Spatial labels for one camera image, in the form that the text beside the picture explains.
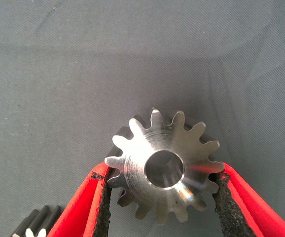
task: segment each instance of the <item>machined metal surface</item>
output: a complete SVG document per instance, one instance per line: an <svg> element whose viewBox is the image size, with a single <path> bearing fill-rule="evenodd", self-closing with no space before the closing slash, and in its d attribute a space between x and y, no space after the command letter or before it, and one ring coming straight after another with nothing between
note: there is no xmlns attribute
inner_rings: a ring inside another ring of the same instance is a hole
<svg viewBox="0 0 285 237"><path fill-rule="evenodd" d="M138 219L154 211L158 224L166 223L169 212L174 212L180 222L187 221L187 206L202 211L206 204L201 193L218 191L218 185L208 176L224 167L208 158L218 150L219 142L200 141L205 131L203 122L185 130L182 111L165 124L160 112L154 109L150 121L151 127L146 128L132 118L129 127L133 136L123 132L113 137L122 153L105 159L108 166L119 171L108 180L108 185L124 189L118 201L121 206L138 204Z"/></svg>

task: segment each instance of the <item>gear bore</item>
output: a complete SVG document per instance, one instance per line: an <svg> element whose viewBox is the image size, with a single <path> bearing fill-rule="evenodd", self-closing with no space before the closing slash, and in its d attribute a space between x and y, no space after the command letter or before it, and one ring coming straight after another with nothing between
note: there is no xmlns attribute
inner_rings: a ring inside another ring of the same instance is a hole
<svg viewBox="0 0 285 237"><path fill-rule="evenodd" d="M121 206L138 204L138 219L154 211L158 224L164 225L168 213L174 212L180 222L185 222L187 206L205 210L201 193L218 191L219 186L208 176L224 169L222 163L209 160L209 155L218 150L219 142L200 142L205 131L203 122L185 130L182 111L175 114L171 124L165 124L156 109L150 120L151 127L145 128L132 118L129 127L134 136L113 137L122 155L105 158L108 166L119 170L117 176L108 180L108 185L125 190L118 201Z"/></svg>

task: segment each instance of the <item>gear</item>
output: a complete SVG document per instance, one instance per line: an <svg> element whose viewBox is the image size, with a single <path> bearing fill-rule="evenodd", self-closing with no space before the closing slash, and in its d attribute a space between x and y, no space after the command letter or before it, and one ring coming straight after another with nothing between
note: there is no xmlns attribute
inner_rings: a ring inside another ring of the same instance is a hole
<svg viewBox="0 0 285 237"><path fill-rule="evenodd" d="M202 211L206 204L201 193L218 191L219 186L208 176L221 172L224 166L209 161L208 156L218 150L219 142L200 142L205 131L203 122L185 130L182 111L175 114L170 125L164 124L156 109L150 120L151 127L145 128L132 118L129 127L134 136L131 139L120 135L113 137L122 155L105 158L108 166L119 170L119 174L108 180L108 185L125 189L118 204L127 206L136 202L138 219L155 211L158 224L164 225L168 213L174 212L180 222L185 222L187 206Z"/></svg>

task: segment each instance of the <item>gear tooth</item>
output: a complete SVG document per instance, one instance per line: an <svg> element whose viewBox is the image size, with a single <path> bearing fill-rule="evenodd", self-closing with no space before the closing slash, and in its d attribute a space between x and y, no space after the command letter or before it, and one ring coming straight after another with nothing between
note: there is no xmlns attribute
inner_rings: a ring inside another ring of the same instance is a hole
<svg viewBox="0 0 285 237"><path fill-rule="evenodd" d="M122 157L106 157L104 159L105 164L111 168L122 170L124 161Z"/></svg>
<svg viewBox="0 0 285 237"><path fill-rule="evenodd" d="M145 206L143 204L139 204L135 217L139 220L142 220L143 218L145 218L145 216L148 214L148 212L150 211L148 206Z"/></svg>
<svg viewBox="0 0 285 237"><path fill-rule="evenodd" d="M125 207L129 204L131 204L134 201L134 194L129 191L125 190L124 194L119 197L117 204L121 207Z"/></svg>
<svg viewBox="0 0 285 237"><path fill-rule="evenodd" d="M139 122L136 118L131 118L129 120L129 127L133 134L143 134L143 131L145 130L142 123Z"/></svg>
<svg viewBox="0 0 285 237"><path fill-rule="evenodd" d="M151 112L150 121L151 121L151 127L153 127L155 124L163 124L163 117L159 110L154 109Z"/></svg>
<svg viewBox="0 0 285 237"><path fill-rule="evenodd" d="M123 150L128 144L128 140L123 136L114 135L112 140L113 140L114 145L117 146L121 150Z"/></svg>
<svg viewBox="0 0 285 237"><path fill-rule="evenodd" d="M168 210L166 208L158 208L156 211L158 225L165 225L168 219Z"/></svg>
<svg viewBox="0 0 285 237"><path fill-rule="evenodd" d="M203 201L200 195L196 195L194 201L192 202L192 206L199 211L206 210L206 203Z"/></svg>
<svg viewBox="0 0 285 237"><path fill-rule="evenodd" d="M185 207L181 207L175 210L175 214L176 214L178 221L180 221L181 223L187 221L188 219L188 214L187 214Z"/></svg>
<svg viewBox="0 0 285 237"><path fill-rule="evenodd" d="M193 164L187 166L188 169L204 172L204 173L219 173L224 170L224 165L221 162L209 161L205 163Z"/></svg>
<svg viewBox="0 0 285 237"><path fill-rule="evenodd" d="M206 125L203 122L199 122L194 125L189 132L193 135L193 137L199 139L204 134L205 128Z"/></svg>
<svg viewBox="0 0 285 237"><path fill-rule="evenodd" d="M204 144L205 150L210 154L215 153L219 149L219 141L210 141Z"/></svg>
<svg viewBox="0 0 285 237"><path fill-rule="evenodd" d="M212 194L215 194L218 192L219 189L219 185L217 183L214 183L212 181L210 181L207 177L206 181L205 181L205 190L207 192L210 192Z"/></svg>
<svg viewBox="0 0 285 237"><path fill-rule="evenodd" d="M112 177L107 181L107 184L110 188L127 188L126 181L122 173L118 176Z"/></svg>
<svg viewBox="0 0 285 237"><path fill-rule="evenodd" d="M219 173L225 169L224 164L218 161L210 161L209 166L211 168L210 173Z"/></svg>
<svg viewBox="0 0 285 237"><path fill-rule="evenodd" d="M181 128L184 128L185 124L185 115L182 111L177 111L177 113L174 115L172 119L172 126L178 126Z"/></svg>

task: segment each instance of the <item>gear hub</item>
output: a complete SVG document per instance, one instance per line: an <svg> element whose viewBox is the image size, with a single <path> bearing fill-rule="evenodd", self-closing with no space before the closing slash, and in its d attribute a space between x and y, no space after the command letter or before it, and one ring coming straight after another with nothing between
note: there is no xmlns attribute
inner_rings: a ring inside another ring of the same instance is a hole
<svg viewBox="0 0 285 237"><path fill-rule="evenodd" d="M182 111L175 114L171 124L164 123L158 110L152 111L150 120L151 127L145 128L132 118L129 127L134 136L113 137L122 155L105 158L108 166L119 170L108 185L125 190L118 201L121 206L138 204L138 219L155 211L160 225L166 223L169 212L174 212L180 222L187 221L187 206L202 211L206 204L201 193L218 191L219 186L208 176L221 172L224 166L209 161L208 156L218 150L219 142L200 142L205 131L203 122L185 130Z"/></svg>

